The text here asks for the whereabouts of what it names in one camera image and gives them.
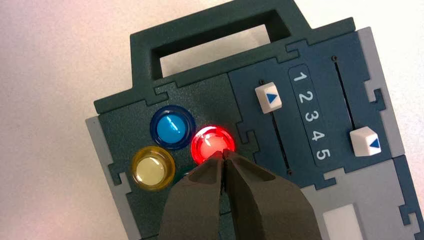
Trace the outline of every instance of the blue triangle arrow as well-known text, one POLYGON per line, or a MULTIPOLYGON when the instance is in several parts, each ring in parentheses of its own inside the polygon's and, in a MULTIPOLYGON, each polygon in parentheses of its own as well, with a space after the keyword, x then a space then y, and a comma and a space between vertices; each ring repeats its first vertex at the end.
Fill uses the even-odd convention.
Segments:
POLYGON ((272 94, 272 93, 267 93, 266 94, 266 97, 268 98, 268 102, 269 103, 272 103, 276 99, 277 95, 276 94, 272 94))
POLYGON ((371 143, 371 145, 369 145, 370 147, 373 147, 373 148, 379 148, 380 147, 380 143, 379 143, 379 139, 378 138, 376 138, 372 143, 371 143))

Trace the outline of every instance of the gray side panel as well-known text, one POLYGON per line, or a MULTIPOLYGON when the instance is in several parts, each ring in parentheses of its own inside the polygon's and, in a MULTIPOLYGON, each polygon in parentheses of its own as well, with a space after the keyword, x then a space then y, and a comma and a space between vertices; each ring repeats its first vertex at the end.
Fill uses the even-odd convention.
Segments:
POLYGON ((380 63, 379 54, 377 53, 376 44, 374 42, 373 32, 370 27, 357 31, 359 35, 360 45, 365 56, 366 65, 368 66, 369 77, 365 81, 366 93, 370 102, 376 100, 374 90, 380 89, 385 110, 380 111, 381 120, 384 125, 385 134, 387 136, 388 145, 390 147, 393 158, 405 154, 404 145, 402 144, 401 134, 396 122, 395 112, 393 111, 392 102, 390 100, 389 91, 387 89, 386 80, 380 63))
POLYGON ((410 214, 411 224, 404 226, 399 211, 404 198, 393 160, 387 160, 345 174, 343 168, 328 172, 336 185, 316 190, 302 188, 311 203, 323 240, 330 240, 323 213, 353 204, 364 240, 413 240, 420 231, 418 220, 410 214))
POLYGON ((102 127, 100 126, 99 118, 97 116, 85 120, 91 140, 94 144, 95 151, 97 152, 98 160, 100 161, 101 168, 103 169, 104 176, 107 184, 118 209, 123 227, 125 228, 126 235, 129 240, 140 240, 139 229, 137 228, 136 221, 134 220, 133 213, 131 212, 130 205, 126 194, 131 192, 130 185, 127 181, 125 172, 119 174, 122 181, 120 185, 114 185, 111 173, 109 172, 108 165, 113 163, 111 152, 109 151, 105 135, 103 134, 102 127))

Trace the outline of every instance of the toy device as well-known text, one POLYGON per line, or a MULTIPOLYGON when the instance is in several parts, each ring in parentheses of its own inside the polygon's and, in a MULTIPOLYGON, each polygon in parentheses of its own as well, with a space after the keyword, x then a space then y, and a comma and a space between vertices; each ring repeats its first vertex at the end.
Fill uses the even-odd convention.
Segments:
MULTIPOLYGON (((95 101, 86 121, 130 240, 158 239, 172 186, 223 150, 297 185, 323 240, 424 239, 369 27, 311 29, 293 0, 234 0, 130 46, 132 88, 95 101), (161 57, 259 25, 269 44, 162 76, 161 57)), ((236 239, 230 202, 222 191, 208 239, 236 239)))

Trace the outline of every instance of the number 5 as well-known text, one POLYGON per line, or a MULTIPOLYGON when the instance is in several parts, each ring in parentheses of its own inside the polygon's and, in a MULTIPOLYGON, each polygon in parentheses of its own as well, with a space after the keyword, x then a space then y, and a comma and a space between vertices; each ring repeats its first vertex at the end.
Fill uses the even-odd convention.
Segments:
POLYGON ((316 152, 317 159, 324 160, 326 157, 331 157, 330 150, 324 149, 316 152))

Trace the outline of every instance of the blue button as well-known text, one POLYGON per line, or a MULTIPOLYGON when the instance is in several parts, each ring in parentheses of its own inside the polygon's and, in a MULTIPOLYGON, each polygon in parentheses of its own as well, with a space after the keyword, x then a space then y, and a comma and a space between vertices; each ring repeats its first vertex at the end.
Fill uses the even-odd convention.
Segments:
POLYGON ((184 138, 187 128, 181 117, 174 114, 168 114, 159 120, 156 131, 162 141, 168 144, 174 144, 184 138))
POLYGON ((152 116, 150 134, 159 146, 178 150, 185 148, 196 131, 196 123, 192 114, 177 105, 167 105, 152 116))

